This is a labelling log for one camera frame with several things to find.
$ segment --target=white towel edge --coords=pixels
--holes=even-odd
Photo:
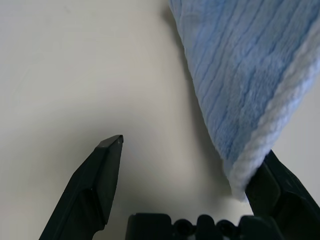
[[[240,201],[247,199],[247,184],[263,163],[319,72],[320,18],[313,23],[304,43],[297,50],[282,82],[260,117],[256,130],[251,133],[250,140],[227,176],[233,196]]]

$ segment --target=white table surface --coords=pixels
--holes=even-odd
[[[0,239],[41,235],[72,173],[103,139],[124,135],[109,224],[130,214],[200,214],[235,224],[167,0],[0,2]],[[320,204],[320,85],[274,151]]]

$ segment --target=ribbed fabric texture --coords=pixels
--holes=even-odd
[[[234,194],[312,85],[320,0],[170,0],[195,93]]]

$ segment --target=blue towel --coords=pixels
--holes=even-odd
[[[244,190],[320,69],[320,0],[170,0],[233,194]]]

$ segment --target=microfiber towel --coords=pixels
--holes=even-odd
[[[195,93],[233,194],[320,69],[320,0],[170,0]]]

